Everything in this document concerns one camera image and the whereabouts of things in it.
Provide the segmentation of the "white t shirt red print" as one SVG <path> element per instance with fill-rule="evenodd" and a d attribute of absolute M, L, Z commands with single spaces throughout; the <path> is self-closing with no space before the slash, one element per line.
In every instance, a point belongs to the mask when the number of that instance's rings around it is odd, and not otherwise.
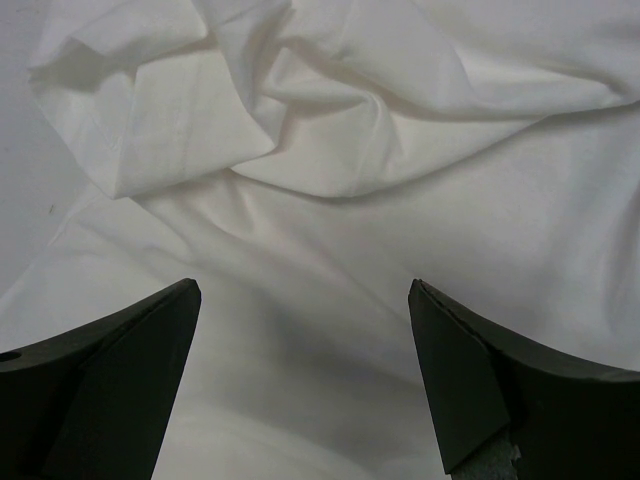
<path fill-rule="evenodd" d="M 639 366 L 635 1 L 54 1 L 29 79 L 90 179 L 13 349 L 189 277 L 159 479 L 440 479 L 423 279 Z"/>

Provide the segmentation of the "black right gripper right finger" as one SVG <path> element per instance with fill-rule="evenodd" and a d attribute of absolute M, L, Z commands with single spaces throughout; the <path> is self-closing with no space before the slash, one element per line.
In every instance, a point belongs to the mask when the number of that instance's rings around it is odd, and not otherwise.
<path fill-rule="evenodd" d="M 535 342 L 421 280 L 408 297 L 453 479 L 635 479 L 639 375 Z"/>

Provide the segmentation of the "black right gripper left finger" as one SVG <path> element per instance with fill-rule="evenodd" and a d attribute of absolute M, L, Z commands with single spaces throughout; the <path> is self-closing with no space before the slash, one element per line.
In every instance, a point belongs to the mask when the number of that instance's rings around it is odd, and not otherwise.
<path fill-rule="evenodd" d="M 151 478 L 200 306 L 197 282 L 183 279 L 2 353 L 2 478 Z"/>

